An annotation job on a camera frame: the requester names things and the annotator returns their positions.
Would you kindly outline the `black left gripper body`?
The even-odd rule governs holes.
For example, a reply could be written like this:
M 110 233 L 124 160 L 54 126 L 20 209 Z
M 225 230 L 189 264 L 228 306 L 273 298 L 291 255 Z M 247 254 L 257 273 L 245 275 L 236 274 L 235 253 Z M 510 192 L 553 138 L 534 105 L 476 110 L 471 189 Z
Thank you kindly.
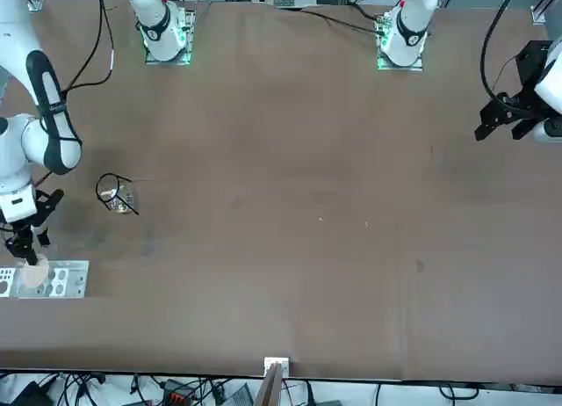
M 515 57 L 522 86 L 517 94 L 519 99 L 529 99 L 534 92 L 534 88 L 543 73 L 551 43 L 551 40 L 531 40 Z

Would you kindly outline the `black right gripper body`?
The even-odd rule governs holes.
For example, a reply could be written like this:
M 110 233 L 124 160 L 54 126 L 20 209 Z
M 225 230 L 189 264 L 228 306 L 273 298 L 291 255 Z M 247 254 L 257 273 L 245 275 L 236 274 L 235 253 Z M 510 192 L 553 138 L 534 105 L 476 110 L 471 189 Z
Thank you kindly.
M 34 201 L 35 210 L 31 213 L 24 213 L 23 218 L 11 222 L 11 232 L 20 233 L 30 229 L 33 233 L 44 233 L 48 227 L 49 216 L 55 211 L 64 195 L 65 192 L 62 189 L 56 189 L 52 193 L 37 190 Z

